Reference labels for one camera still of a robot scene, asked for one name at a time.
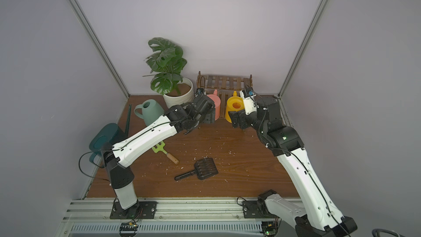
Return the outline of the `aluminium corner profile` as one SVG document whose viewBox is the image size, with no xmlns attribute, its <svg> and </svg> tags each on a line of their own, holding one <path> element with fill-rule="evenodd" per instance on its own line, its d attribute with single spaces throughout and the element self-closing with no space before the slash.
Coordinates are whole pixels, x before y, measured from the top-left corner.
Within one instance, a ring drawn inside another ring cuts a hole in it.
<svg viewBox="0 0 421 237">
<path fill-rule="evenodd" d="M 282 87 L 277 94 L 277 96 L 279 98 L 281 98 L 285 94 L 285 92 L 288 88 L 288 85 L 289 85 L 290 81 L 292 80 L 292 78 L 295 74 L 295 71 L 297 70 L 297 67 L 298 67 L 305 51 L 307 50 L 308 45 L 309 45 L 309 43 L 310 43 L 310 41 L 311 41 L 315 31 L 316 31 L 316 28 L 317 28 L 317 26 L 318 26 L 318 24 L 319 24 L 319 22 L 320 22 L 320 20 L 323 16 L 323 13 L 324 13 L 327 5 L 328 5 L 328 2 L 329 2 L 329 0 L 320 0 L 318 6 L 316 8 L 316 11 L 315 11 L 315 13 L 314 13 L 314 15 L 311 19 L 309 27 L 308 27 L 305 35 L 304 35 L 304 38 L 303 38 L 303 40 L 302 40 L 302 42 L 301 42 L 301 44 L 298 48 L 296 56 L 293 59 L 292 65 L 288 70 L 287 76 L 286 76 L 286 78 L 285 78 L 285 80 L 282 84 Z"/>
<path fill-rule="evenodd" d="M 78 2 L 78 0 L 67 0 L 70 7 L 72 8 L 74 14 L 76 15 L 78 21 L 82 25 L 83 29 L 87 33 L 88 37 L 90 38 L 93 46 L 99 53 L 102 61 L 106 65 L 108 71 L 111 73 L 112 77 L 114 78 L 115 82 L 117 83 L 119 89 L 122 91 L 126 99 L 130 97 L 130 93 L 128 91 L 128 88 L 126 87 L 125 83 L 123 82 L 121 76 L 117 72 L 114 64 L 112 63 L 109 55 L 107 54 L 103 44 L 101 43 L 98 35 L 94 31 L 93 26 L 89 22 L 86 14 L 84 13 L 82 6 Z"/>
</svg>

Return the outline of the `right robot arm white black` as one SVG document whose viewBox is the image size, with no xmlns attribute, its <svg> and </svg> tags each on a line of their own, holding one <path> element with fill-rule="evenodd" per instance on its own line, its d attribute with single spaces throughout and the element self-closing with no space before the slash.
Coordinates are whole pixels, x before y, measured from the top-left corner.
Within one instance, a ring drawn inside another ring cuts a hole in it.
<svg viewBox="0 0 421 237">
<path fill-rule="evenodd" d="M 303 203 L 298 207 L 269 190 L 260 195 L 265 210 L 288 223 L 299 237 L 347 237 L 355 232 L 355 220 L 343 215 L 327 194 L 299 134 L 283 123 L 278 99 L 253 91 L 242 91 L 240 97 L 244 109 L 229 113 L 233 127 L 256 130 L 261 143 L 287 171 Z"/>
</svg>

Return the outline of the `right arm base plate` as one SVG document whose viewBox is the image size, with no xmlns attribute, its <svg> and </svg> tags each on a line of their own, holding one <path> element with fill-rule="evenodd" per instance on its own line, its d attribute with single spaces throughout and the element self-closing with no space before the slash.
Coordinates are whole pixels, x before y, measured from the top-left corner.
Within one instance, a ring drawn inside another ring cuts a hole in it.
<svg viewBox="0 0 421 237">
<path fill-rule="evenodd" d="M 276 216 L 271 214 L 266 207 L 265 200 L 276 194 L 274 190 L 268 190 L 257 197 L 256 201 L 252 200 L 243 200 L 242 201 L 242 210 L 244 218 L 271 218 L 275 219 Z"/>
</svg>

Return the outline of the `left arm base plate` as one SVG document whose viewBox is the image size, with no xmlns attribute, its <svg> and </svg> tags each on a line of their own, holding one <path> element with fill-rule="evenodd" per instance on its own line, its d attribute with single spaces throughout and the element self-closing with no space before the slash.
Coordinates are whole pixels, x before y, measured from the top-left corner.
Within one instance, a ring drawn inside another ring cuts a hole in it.
<svg viewBox="0 0 421 237">
<path fill-rule="evenodd" d="M 123 209 L 120 202 L 113 203 L 110 219 L 154 219 L 156 201 L 137 201 L 132 207 Z"/>
</svg>

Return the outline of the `aluminium mounting rail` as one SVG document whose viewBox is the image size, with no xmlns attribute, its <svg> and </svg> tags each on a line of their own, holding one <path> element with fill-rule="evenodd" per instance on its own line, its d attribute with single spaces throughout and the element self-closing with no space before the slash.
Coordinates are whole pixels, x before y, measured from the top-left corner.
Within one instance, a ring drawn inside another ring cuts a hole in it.
<svg viewBox="0 0 421 237">
<path fill-rule="evenodd" d="M 156 201 L 154 219 L 110 219 L 112 198 L 87 198 L 71 202 L 56 232 L 57 237 L 119 237 L 121 223 L 139 226 L 135 237 L 263 237 L 262 222 L 277 222 L 276 237 L 295 236 L 280 218 L 244 218 L 236 197 L 162 197 Z"/>
</svg>

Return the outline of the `left small circuit board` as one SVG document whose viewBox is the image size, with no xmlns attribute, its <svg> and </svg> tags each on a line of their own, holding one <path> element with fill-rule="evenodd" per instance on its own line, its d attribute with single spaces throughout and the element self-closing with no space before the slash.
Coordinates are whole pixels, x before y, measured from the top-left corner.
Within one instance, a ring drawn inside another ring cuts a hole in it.
<svg viewBox="0 0 421 237">
<path fill-rule="evenodd" d="M 121 223 L 119 227 L 120 237 L 134 237 L 138 233 L 139 226 L 134 222 Z"/>
</svg>

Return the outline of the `small circuit board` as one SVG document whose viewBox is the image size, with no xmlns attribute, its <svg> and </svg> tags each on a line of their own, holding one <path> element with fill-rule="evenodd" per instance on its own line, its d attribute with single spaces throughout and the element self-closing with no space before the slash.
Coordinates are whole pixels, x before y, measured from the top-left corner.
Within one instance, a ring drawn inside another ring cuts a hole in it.
<svg viewBox="0 0 421 237">
<path fill-rule="evenodd" d="M 262 222 L 262 234 L 264 237 L 275 237 L 278 233 L 278 223 L 277 222 Z"/>
<path fill-rule="evenodd" d="M 134 222 L 121 223 L 119 227 L 120 237 L 134 237 L 138 233 L 139 226 Z"/>
</svg>

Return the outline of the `yellow watering can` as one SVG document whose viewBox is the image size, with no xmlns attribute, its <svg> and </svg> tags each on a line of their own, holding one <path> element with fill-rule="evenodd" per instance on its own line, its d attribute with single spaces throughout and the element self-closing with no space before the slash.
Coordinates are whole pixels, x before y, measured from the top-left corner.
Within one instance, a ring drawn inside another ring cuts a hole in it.
<svg viewBox="0 0 421 237">
<path fill-rule="evenodd" d="M 229 116 L 229 112 L 231 111 L 241 111 L 244 109 L 243 99 L 237 94 L 236 91 L 233 92 L 232 97 L 227 100 L 227 107 L 225 110 L 225 119 L 232 123 L 231 117 Z"/>
</svg>

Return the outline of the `green monstera plant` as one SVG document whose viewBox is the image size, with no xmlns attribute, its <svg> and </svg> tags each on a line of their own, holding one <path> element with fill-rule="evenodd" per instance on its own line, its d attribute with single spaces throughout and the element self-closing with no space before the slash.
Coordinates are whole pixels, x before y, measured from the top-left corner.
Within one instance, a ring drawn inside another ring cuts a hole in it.
<svg viewBox="0 0 421 237">
<path fill-rule="evenodd" d="M 151 69 L 151 89 L 161 95 L 175 91 L 175 95 L 180 96 L 181 73 L 187 64 L 182 47 L 163 37 L 150 39 L 148 46 L 152 54 L 145 58 L 145 62 Z"/>
</svg>

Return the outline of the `dark green watering can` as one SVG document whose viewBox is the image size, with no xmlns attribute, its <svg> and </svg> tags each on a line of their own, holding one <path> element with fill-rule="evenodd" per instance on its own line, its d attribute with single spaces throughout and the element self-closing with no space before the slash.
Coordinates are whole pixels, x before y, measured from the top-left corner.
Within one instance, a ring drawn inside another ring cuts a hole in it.
<svg viewBox="0 0 421 237">
<path fill-rule="evenodd" d="M 115 144 L 128 138 L 131 109 L 132 105 L 129 104 L 127 121 L 124 131 L 118 126 L 118 124 L 110 123 L 105 125 L 99 131 L 99 133 L 92 139 L 92 141 L 89 144 L 89 149 L 92 152 L 91 156 L 89 157 L 90 163 L 95 165 L 95 158 L 97 156 L 101 156 L 100 150 L 105 143 Z"/>
</svg>

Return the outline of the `black plastic sifting scoop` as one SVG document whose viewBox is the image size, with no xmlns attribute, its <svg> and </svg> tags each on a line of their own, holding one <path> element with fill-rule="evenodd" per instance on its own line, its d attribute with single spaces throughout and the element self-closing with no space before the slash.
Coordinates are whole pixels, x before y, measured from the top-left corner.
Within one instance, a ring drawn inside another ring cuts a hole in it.
<svg viewBox="0 0 421 237">
<path fill-rule="evenodd" d="M 219 171 L 217 170 L 213 158 L 204 158 L 195 162 L 194 169 L 192 171 L 178 175 L 174 178 L 174 180 L 179 181 L 193 175 L 196 175 L 199 180 L 206 180 L 217 175 L 218 173 Z"/>
</svg>

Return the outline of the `sage green watering can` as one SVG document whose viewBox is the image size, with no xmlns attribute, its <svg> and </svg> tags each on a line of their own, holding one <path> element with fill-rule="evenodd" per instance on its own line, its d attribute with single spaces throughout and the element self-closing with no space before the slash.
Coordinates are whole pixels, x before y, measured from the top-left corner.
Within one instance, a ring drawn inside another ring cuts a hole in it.
<svg viewBox="0 0 421 237">
<path fill-rule="evenodd" d="M 134 113 L 137 117 L 144 120 L 146 126 L 149 126 L 164 114 L 164 109 L 157 101 L 149 99 L 144 103 L 137 105 L 134 109 Z"/>
</svg>

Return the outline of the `white ribbed plant pot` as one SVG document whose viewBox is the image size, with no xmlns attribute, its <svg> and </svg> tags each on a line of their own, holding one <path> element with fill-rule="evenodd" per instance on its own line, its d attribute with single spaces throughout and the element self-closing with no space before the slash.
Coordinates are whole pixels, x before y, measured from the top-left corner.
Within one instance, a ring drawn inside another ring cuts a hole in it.
<svg viewBox="0 0 421 237">
<path fill-rule="evenodd" d="M 168 108 L 174 105 L 192 102 L 194 99 L 194 85 L 190 79 L 184 77 L 182 82 L 178 84 L 178 88 L 180 90 L 180 95 L 178 95 L 176 90 L 174 90 L 170 93 L 170 95 L 165 94 L 163 96 Z"/>
</svg>

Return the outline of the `right small circuit board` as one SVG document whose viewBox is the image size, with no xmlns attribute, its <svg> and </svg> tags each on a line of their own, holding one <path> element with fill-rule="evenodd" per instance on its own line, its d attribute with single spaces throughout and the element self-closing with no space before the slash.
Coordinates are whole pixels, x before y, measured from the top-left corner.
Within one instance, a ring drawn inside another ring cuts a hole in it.
<svg viewBox="0 0 421 237">
<path fill-rule="evenodd" d="M 277 222 L 262 222 L 262 234 L 264 237 L 275 237 L 278 233 L 278 223 Z"/>
</svg>

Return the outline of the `pink watering can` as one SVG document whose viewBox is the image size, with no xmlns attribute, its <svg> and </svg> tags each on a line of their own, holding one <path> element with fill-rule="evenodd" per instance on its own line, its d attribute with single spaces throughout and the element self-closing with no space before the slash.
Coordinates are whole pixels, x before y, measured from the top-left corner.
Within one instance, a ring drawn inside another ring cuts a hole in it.
<svg viewBox="0 0 421 237">
<path fill-rule="evenodd" d="M 212 101 L 214 101 L 215 105 L 215 120 L 217 121 L 220 118 L 220 106 L 221 106 L 221 99 L 218 96 L 218 90 L 214 90 L 213 93 L 207 95 Z"/>
</svg>

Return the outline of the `brown wooden slatted shelf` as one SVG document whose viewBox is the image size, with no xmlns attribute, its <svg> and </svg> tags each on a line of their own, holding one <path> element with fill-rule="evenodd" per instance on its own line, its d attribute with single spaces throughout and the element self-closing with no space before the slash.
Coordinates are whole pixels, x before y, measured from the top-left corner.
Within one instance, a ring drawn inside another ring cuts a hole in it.
<svg viewBox="0 0 421 237">
<path fill-rule="evenodd" d="M 240 91 L 246 86 L 253 86 L 253 76 L 227 76 L 227 75 L 206 75 L 198 72 L 196 84 L 198 88 L 203 88 L 207 94 L 214 94 L 219 97 L 219 118 L 225 118 L 227 101 L 234 95 L 239 96 Z"/>
</svg>

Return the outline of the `left aluminium corner profile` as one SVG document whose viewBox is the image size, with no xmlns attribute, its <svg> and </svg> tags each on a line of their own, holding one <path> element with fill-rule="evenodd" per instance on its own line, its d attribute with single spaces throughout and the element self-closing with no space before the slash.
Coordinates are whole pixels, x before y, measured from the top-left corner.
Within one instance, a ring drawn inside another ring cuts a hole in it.
<svg viewBox="0 0 421 237">
<path fill-rule="evenodd" d="M 112 77 L 114 78 L 115 82 L 117 83 L 119 89 L 122 91 L 126 99 L 130 97 L 130 93 L 128 91 L 128 88 L 126 87 L 125 83 L 123 82 L 121 76 L 117 72 L 114 64 L 112 63 L 109 55 L 107 54 L 103 44 L 101 43 L 98 35 L 94 31 L 93 26 L 89 22 L 86 14 L 84 13 L 82 6 L 78 2 L 78 0 L 67 0 L 70 7 L 72 8 L 74 14 L 76 15 L 78 21 L 82 25 L 83 29 L 87 33 L 88 37 L 90 38 L 93 46 L 99 53 L 102 61 L 106 65 L 108 71 L 111 73 Z"/>
</svg>

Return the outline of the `right aluminium corner profile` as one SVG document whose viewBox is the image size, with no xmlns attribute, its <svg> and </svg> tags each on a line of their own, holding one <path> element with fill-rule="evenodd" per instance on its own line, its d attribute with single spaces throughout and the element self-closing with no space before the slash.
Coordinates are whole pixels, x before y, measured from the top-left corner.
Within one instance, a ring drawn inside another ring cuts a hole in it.
<svg viewBox="0 0 421 237">
<path fill-rule="evenodd" d="M 279 98 L 281 98 L 285 94 L 285 92 L 288 88 L 288 85 L 289 85 L 290 81 L 292 80 L 292 78 L 295 74 L 295 71 L 297 70 L 297 67 L 298 67 L 305 51 L 307 50 L 308 45 L 309 45 L 309 43 L 310 43 L 310 41 L 311 41 L 315 31 L 316 31 L 316 28 L 317 28 L 317 26 L 318 26 L 318 24 L 319 24 L 319 22 L 320 22 L 320 20 L 323 16 L 323 13 L 324 13 L 327 5 L 328 5 L 328 2 L 329 2 L 329 0 L 320 0 L 318 6 L 316 8 L 316 11 L 315 11 L 315 13 L 314 13 L 314 15 L 311 19 L 309 27 L 308 27 L 305 35 L 304 35 L 304 38 L 303 38 L 303 40 L 302 40 L 302 42 L 301 42 L 301 44 L 298 48 L 296 56 L 293 59 L 292 65 L 288 70 L 287 76 L 286 76 L 286 78 L 285 78 L 285 80 L 282 84 L 282 87 L 277 94 L 277 96 Z"/>
</svg>

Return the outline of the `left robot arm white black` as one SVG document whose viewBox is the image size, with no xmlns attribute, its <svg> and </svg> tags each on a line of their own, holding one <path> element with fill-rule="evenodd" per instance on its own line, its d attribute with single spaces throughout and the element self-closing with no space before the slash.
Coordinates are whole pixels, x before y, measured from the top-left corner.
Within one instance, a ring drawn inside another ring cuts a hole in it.
<svg viewBox="0 0 421 237">
<path fill-rule="evenodd" d="M 193 131 L 199 124 L 215 120 L 215 103 L 205 94 L 194 95 L 192 102 L 174 105 L 151 125 L 116 144 L 101 149 L 105 170 L 119 205 L 126 211 L 138 202 L 131 164 L 159 142 L 182 131 Z"/>
</svg>

